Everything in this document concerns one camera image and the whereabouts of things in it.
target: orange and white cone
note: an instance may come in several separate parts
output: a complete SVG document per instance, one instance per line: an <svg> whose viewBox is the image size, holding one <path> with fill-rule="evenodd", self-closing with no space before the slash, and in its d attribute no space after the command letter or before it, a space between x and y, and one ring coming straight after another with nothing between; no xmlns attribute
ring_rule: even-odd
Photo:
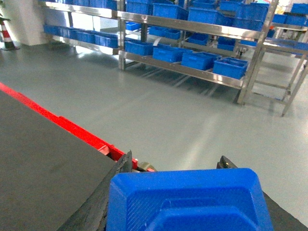
<svg viewBox="0 0 308 231"><path fill-rule="evenodd" d="M2 48L5 51L12 51L12 50L18 50L18 47L15 47L11 36L9 32L6 29L6 26L3 21L0 21L1 24L1 30L2 30L2 35L3 35L3 42L4 42L4 48Z"/></svg>

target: black rubber surface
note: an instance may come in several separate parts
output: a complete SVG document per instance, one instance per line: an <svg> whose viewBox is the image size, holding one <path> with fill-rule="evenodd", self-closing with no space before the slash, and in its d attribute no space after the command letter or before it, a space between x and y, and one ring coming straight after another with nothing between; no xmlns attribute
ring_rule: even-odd
<svg viewBox="0 0 308 231"><path fill-rule="evenodd" d="M114 161L0 91L0 230L53 231Z"/></svg>

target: floor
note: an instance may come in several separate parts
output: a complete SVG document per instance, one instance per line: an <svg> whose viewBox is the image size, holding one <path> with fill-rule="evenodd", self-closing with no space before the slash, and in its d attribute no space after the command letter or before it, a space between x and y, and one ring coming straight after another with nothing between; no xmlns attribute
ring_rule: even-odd
<svg viewBox="0 0 308 231"><path fill-rule="evenodd" d="M308 82L285 117L257 97L152 67L117 68L117 57L46 46L0 53L0 82L158 170L215 168L222 155L252 168L263 190L308 226ZM286 82L297 60L266 54L260 77ZM265 89L268 94L275 93Z"/></svg>

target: blue plastic bin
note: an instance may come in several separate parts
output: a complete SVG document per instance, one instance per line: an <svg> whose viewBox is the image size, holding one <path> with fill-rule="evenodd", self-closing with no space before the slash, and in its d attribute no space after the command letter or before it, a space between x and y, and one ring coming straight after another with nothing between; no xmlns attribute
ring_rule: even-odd
<svg viewBox="0 0 308 231"><path fill-rule="evenodd" d="M227 50L227 51L233 51L234 45L226 45L226 44L217 44L218 49Z"/></svg>
<svg viewBox="0 0 308 231"><path fill-rule="evenodd" d="M140 13L152 15L153 5L150 1L144 0L127 0L126 11L130 13Z"/></svg>
<svg viewBox="0 0 308 231"><path fill-rule="evenodd" d="M292 13L308 14L308 4L294 3L291 9Z"/></svg>
<svg viewBox="0 0 308 231"><path fill-rule="evenodd" d="M234 21L234 18L233 17L226 17L224 16L224 25L225 26L232 26L233 25L233 21Z"/></svg>
<svg viewBox="0 0 308 231"><path fill-rule="evenodd" d="M222 0L220 1L220 9L222 11L235 12L239 9L243 0Z"/></svg>
<svg viewBox="0 0 308 231"><path fill-rule="evenodd" d="M188 18L188 11L178 5L154 3L153 6L153 16L181 20L187 20Z"/></svg>
<svg viewBox="0 0 308 231"><path fill-rule="evenodd" d="M117 174L106 230L274 229L256 173L238 168Z"/></svg>
<svg viewBox="0 0 308 231"><path fill-rule="evenodd" d="M117 10L115 0L90 0L90 7Z"/></svg>
<svg viewBox="0 0 308 231"><path fill-rule="evenodd" d="M286 20L287 16L285 14L275 14L273 18L273 23L284 24Z"/></svg>
<svg viewBox="0 0 308 231"><path fill-rule="evenodd" d="M224 58L214 61L213 73L240 79L245 75L248 67L248 61Z"/></svg>
<svg viewBox="0 0 308 231"><path fill-rule="evenodd" d="M233 21L233 26L248 30L261 31L263 27L263 22L259 20L249 20L242 18L235 18Z"/></svg>
<svg viewBox="0 0 308 231"><path fill-rule="evenodd" d="M90 0L73 0L73 5L76 6L90 6Z"/></svg>
<svg viewBox="0 0 308 231"><path fill-rule="evenodd" d="M135 23L135 22L127 22L126 23L126 30L138 30L141 28L140 23Z"/></svg>
<svg viewBox="0 0 308 231"><path fill-rule="evenodd" d="M184 53L181 65L198 70L208 70L213 68L214 61L220 58L221 55L206 52Z"/></svg>
<svg viewBox="0 0 308 231"><path fill-rule="evenodd" d="M240 42L243 45L247 45L247 46L252 46L255 47L257 45L257 42L254 41L246 41L246 40L241 40Z"/></svg>
<svg viewBox="0 0 308 231"><path fill-rule="evenodd" d="M236 40L233 38L226 38L226 37L219 37L218 38L218 44L224 44L224 45L235 45Z"/></svg>
<svg viewBox="0 0 308 231"><path fill-rule="evenodd" d="M209 35L206 34L198 34L194 33L192 36L189 37L188 42L199 44L199 45L206 45L208 41Z"/></svg>
<svg viewBox="0 0 308 231"><path fill-rule="evenodd" d="M287 19L285 20L285 24L289 25L306 26L306 23L306 16L287 15Z"/></svg>
<svg viewBox="0 0 308 231"><path fill-rule="evenodd" d="M62 3L62 4L68 4L68 5L73 4L73 0L53 0L51 2L57 2L57 3Z"/></svg>
<svg viewBox="0 0 308 231"><path fill-rule="evenodd" d="M78 31L83 31L83 30L81 30L81 29L76 29L76 28L70 29L69 38L70 38L70 39L78 40L78 39L77 39L77 32L78 32Z"/></svg>
<svg viewBox="0 0 308 231"><path fill-rule="evenodd" d="M64 38L69 38L70 29L68 27L60 26L59 27L59 35Z"/></svg>
<svg viewBox="0 0 308 231"><path fill-rule="evenodd" d="M206 2L196 0L192 3L192 5L194 7L207 8L207 9L216 9L217 8L215 1L211 1L211 0L206 1Z"/></svg>
<svg viewBox="0 0 308 231"><path fill-rule="evenodd" d="M164 37L166 35L167 28L160 26L152 26L149 29L150 35L156 35L159 37Z"/></svg>
<svg viewBox="0 0 308 231"><path fill-rule="evenodd" d="M60 36L60 28L58 26L44 25L43 27L46 34Z"/></svg>
<svg viewBox="0 0 308 231"><path fill-rule="evenodd" d="M264 22L268 10L269 10L269 4L241 3L240 7L236 11L235 17L242 19L249 19L249 20L259 20Z"/></svg>
<svg viewBox="0 0 308 231"><path fill-rule="evenodd" d="M138 55L153 55L153 44L140 41L126 41L125 51Z"/></svg>
<svg viewBox="0 0 308 231"><path fill-rule="evenodd" d="M180 62L184 53L192 53L192 50L178 47L159 47L154 48L153 58L169 63Z"/></svg>
<svg viewBox="0 0 308 231"><path fill-rule="evenodd" d="M87 31L77 31L77 40L95 44L95 34Z"/></svg>
<svg viewBox="0 0 308 231"><path fill-rule="evenodd" d="M181 36L180 30L174 30L174 29L167 29L165 33L165 37L169 39L175 39L178 40Z"/></svg>
<svg viewBox="0 0 308 231"><path fill-rule="evenodd" d="M274 37L274 34L275 34L275 30L269 30L267 37L272 38Z"/></svg>
<svg viewBox="0 0 308 231"><path fill-rule="evenodd" d="M189 8L188 21L224 26L225 24L224 19L225 16L216 10L202 9L195 7Z"/></svg>
<svg viewBox="0 0 308 231"><path fill-rule="evenodd" d="M110 48L118 48L118 37L114 34L95 33L95 44Z"/></svg>

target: blue plastic cover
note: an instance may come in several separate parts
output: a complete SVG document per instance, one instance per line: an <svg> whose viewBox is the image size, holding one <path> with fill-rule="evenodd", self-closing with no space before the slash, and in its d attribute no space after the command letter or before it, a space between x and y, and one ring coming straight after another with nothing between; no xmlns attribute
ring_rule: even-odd
<svg viewBox="0 0 308 231"><path fill-rule="evenodd" d="M273 231L247 168L121 173L110 184L107 231Z"/></svg>

